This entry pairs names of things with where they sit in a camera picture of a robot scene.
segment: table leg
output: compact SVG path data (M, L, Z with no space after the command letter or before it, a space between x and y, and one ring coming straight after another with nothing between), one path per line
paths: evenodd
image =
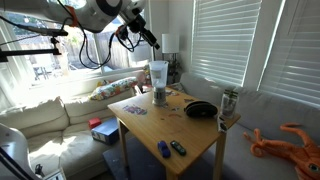
M224 156L224 148L226 145L226 138L227 138L227 134L221 133L221 136L217 141L214 170L213 170L214 180L220 180L222 176L223 156Z
M125 167L129 166L128 163L128 154L127 154L127 143L126 143L126 126L118 119L118 127L119 127L119 137L120 137L120 143L122 146L122 156Z
M173 174L169 169L166 169L166 180L178 180L178 175Z

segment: orange stuffed octopus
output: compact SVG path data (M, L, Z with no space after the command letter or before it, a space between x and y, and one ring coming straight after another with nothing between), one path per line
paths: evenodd
M272 155L291 160L296 164L295 169L300 180L320 180L320 147L303 130L292 127L299 125L285 123L280 126L280 129L299 135L303 140L303 147L285 141L262 139L259 129L254 130L255 141L246 132L243 135L253 143L250 149L253 155L262 157L262 150L264 150Z

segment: white sofa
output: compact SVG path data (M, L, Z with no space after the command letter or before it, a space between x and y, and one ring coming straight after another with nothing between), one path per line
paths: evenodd
M279 96L206 80L190 73L183 73L180 83L186 93L217 106L220 106L224 89L234 89L239 93L237 113L241 119L227 132L223 179L298 179L294 163L269 154L262 158L251 154L251 143L243 133L253 136L255 128L261 130L264 138L303 145L299 136L280 130L280 125L285 122L298 122L302 124L299 128L320 145L320 109ZM214 152L215 145L203 155L210 164L213 164Z
M108 120L113 114L107 105L133 95L128 90L102 101L57 97L6 110L0 114L0 123L20 130L27 138L32 170L41 164L48 175L62 167L68 180L90 179L107 171L102 153L112 145L93 140L88 120Z

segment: backyard through window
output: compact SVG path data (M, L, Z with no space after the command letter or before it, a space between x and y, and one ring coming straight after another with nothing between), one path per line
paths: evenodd
M6 13L6 15L10 21L17 24L41 28L61 28L61 24L42 21L33 17L13 13ZM120 25L122 25L122 23L116 18L98 34L85 31L88 39L88 55L93 62L102 63L105 61L109 52L108 44L110 36ZM148 63L149 58L143 59L143 61L141 61L142 59L136 61L129 58L130 52L120 44L116 37L114 37L110 61L102 68L96 70L86 68L79 60L79 53L83 43L82 31L79 28L72 28L69 26L65 26L64 29L69 35L56 38L59 41L57 45L60 46L59 49L62 55L25 55L27 64L31 68L31 72L34 72L34 77L31 77L31 79L34 79L33 84L57 78L65 79L66 77L99 76L114 70L142 67ZM34 32L26 31L18 27L13 27L13 32L16 35L16 39L37 35ZM130 30L129 37L134 44L139 40L139 34L133 34ZM20 40L19 44L23 50L52 49L53 45L51 44L50 39L51 37L49 36L36 36ZM144 41L140 42L140 47L148 47L146 50L150 50L149 45ZM81 54L83 64L91 68L97 67L90 59L87 56L86 47L84 47Z

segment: wooden table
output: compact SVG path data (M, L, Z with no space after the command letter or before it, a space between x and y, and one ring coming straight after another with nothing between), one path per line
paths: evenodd
M153 92L135 96L108 105L117 116L124 164L128 166L125 132L129 129L139 141L166 167L167 180L178 179L179 176L197 160L213 143L217 142L213 178L221 177L226 134L217 131L215 118L190 118L183 109L189 102L186 99L198 100L187 94L172 90L178 95L167 96L167 107L152 104ZM137 106L147 110L145 115L138 115L124 110L126 106ZM227 119L230 128L240 115ZM170 158L163 158L158 150L160 140L167 142L171 150ZM180 156L170 142L176 140L186 149L186 156Z

